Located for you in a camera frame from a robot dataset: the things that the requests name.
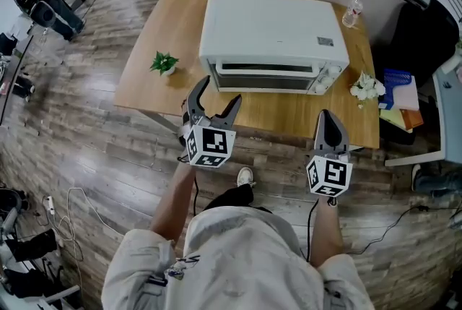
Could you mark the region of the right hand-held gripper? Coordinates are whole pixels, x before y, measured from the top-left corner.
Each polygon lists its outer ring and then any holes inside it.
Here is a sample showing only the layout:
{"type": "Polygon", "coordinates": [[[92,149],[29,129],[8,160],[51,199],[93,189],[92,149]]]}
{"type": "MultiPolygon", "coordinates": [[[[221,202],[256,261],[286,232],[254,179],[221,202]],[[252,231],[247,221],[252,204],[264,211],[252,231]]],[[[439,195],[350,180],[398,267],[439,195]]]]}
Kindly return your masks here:
{"type": "Polygon", "coordinates": [[[310,192],[339,197],[349,189],[353,164],[349,162],[349,135],[331,111],[322,110],[318,116],[314,151],[306,165],[310,192]]]}

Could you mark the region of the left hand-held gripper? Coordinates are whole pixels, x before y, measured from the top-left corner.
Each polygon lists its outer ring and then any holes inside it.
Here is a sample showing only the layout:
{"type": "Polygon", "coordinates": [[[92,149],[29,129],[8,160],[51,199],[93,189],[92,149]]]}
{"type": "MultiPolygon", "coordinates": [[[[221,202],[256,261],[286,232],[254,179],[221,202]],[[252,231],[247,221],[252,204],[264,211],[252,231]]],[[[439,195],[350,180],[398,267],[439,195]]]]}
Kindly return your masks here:
{"type": "Polygon", "coordinates": [[[232,153],[236,131],[232,130],[242,103],[242,96],[234,97],[221,114],[205,116],[200,99],[210,82],[206,75],[186,98],[187,111],[183,113],[183,126],[179,140],[184,146],[187,163],[206,168],[218,168],[232,153]]]}

